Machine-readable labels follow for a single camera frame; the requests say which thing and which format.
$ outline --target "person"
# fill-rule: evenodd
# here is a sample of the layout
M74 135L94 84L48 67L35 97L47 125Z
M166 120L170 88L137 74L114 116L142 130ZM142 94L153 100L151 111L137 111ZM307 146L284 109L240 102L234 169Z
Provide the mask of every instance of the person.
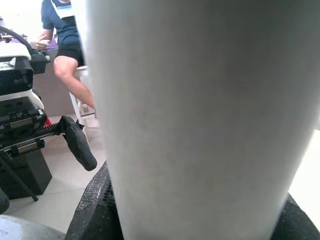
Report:
M53 67L56 77L76 98L95 109L93 96L88 88L74 77L77 67L84 65L81 40L74 16L61 17L59 9L71 9L70 0L43 0L41 6L42 34L30 41L31 45L43 51L56 29L58 52Z

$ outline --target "machine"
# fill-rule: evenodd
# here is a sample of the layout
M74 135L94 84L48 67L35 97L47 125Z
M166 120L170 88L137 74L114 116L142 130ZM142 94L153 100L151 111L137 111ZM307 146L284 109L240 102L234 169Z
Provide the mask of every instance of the machine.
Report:
M68 116L59 123L45 124L47 115L40 95L33 90L34 74L42 74L50 58L29 45L15 32L0 26L20 43L0 44L0 165L37 201L27 184L11 169L9 162L45 147L45 139L63 134L68 147L83 167L91 171L97 166L83 126ZM3 212L8 201L0 191Z

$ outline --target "white cylindrical pipe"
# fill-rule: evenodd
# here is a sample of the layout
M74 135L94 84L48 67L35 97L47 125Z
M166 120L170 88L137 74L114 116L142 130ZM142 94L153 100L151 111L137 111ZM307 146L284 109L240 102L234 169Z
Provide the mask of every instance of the white cylindrical pipe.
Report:
M124 238L268 240L319 116L320 1L72 4Z

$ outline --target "tiled floor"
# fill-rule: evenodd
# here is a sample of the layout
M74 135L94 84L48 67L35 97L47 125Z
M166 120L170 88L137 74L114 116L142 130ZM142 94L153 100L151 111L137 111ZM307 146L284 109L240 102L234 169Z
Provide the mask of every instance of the tiled floor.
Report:
M106 160L98 128L88 128L87 136L98 167L87 172L75 160L61 136L49 139L43 155L53 179L38 202L28 198L11 201L7 215L41 223L66 232L85 187ZM320 131L315 131L290 193L320 229Z
M6 215L67 232L85 187L106 160L100 130L87 128L86 132L91 151L98 162L97 168L86 171L69 151L62 136L50 138L42 152L53 177L51 182L37 202L30 197L10 201Z

